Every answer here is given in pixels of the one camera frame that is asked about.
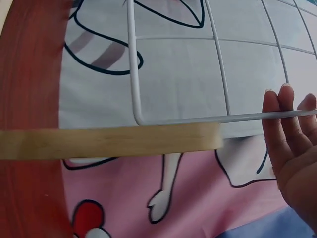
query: red cartoon shape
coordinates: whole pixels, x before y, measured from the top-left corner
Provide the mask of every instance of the red cartoon shape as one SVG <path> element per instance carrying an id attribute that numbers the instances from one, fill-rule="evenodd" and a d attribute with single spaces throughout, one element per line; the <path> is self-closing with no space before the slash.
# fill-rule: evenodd
<path id="1" fill-rule="evenodd" d="M 103 207 L 93 200 L 83 200 L 73 213 L 74 234 L 78 238 L 110 238 L 102 226 L 105 222 Z"/>

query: wooden stick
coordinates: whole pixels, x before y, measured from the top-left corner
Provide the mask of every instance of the wooden stick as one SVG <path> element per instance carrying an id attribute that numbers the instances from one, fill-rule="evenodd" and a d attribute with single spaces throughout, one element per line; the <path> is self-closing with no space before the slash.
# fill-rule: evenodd
<path id="1" fill-rule="evenodd" d="M 0 131 L 0 159 L 157 155 L 222 146 L 215 122 L 98 129 Z"/>

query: finger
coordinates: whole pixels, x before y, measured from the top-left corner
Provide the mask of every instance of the finger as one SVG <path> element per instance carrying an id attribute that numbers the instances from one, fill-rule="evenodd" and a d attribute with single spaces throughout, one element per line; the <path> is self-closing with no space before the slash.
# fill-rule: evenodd
<path id="1" fill-rule="evenodd" d="M 298 110 L 310 111 L 316 109 L 316 97 L 308 94 L 299 104 Z M 313 145 L 317 145 L 317 120 L 316 116 L 298 117 L 299 125 L 304 135 L 311 141 Z"/>
<path id="2" fill-rule="evenodd" d="M 264 113 L 280 111 L 277 95 L 273 91 L 269 90 L 265 93 L 262 111 Z M 294 156 L 286 142 L 280 119 L 264 119 L 262 126 L 268 154 L 277 176 L 284 164 Z"/>
<path id="3" fill-rule="evenodd" d="M 292 111 L 294 102 L 294 91 L 289 84 L 284 84 L 278 94 L 279 106 L 282 111 Z M 304 154 L 312 143 L 302 133 L 297 118 L 282 118 L 281 124 L 286 141 L 295 157 Z"/>

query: bed sheet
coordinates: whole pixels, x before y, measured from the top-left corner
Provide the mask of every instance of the bed sheet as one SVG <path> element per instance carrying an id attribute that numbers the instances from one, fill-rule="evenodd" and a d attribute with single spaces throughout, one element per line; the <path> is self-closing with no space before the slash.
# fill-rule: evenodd
<path id="1" fill-rule="evenodd" d="M 60 128 L 136 125 L 126 1 L 76 0 L 68 21 Z M 306 0 L 136 0 L 144 121 L 259 113 L 287 80 L 317 93 L 317 6 Z M 225 138 L 262 134 L 260 121 L 222 125 Z"/>
<path id="2" fill-rule="evenodd" d="M 229 139 L 216 151 L 65 160 L 62 171 L 78 238 L 313 233 L 290 208 L 284 210 L 262 136 Z"/>

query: hand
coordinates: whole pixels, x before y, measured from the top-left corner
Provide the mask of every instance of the hand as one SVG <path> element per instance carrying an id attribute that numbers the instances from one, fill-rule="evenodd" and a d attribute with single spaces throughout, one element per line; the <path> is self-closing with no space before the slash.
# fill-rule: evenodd
<path id="1" fill-rule="evenodd" d="M 266 91 L 263 112 L 293 110 L 294 91 L 284 84 L 279 94 Z M 299 110 L 314 110 L 308 94 Z M 262 121 L 265 141 L 285 201 L 317 233 L 317 119 L 305 116 Z"/>

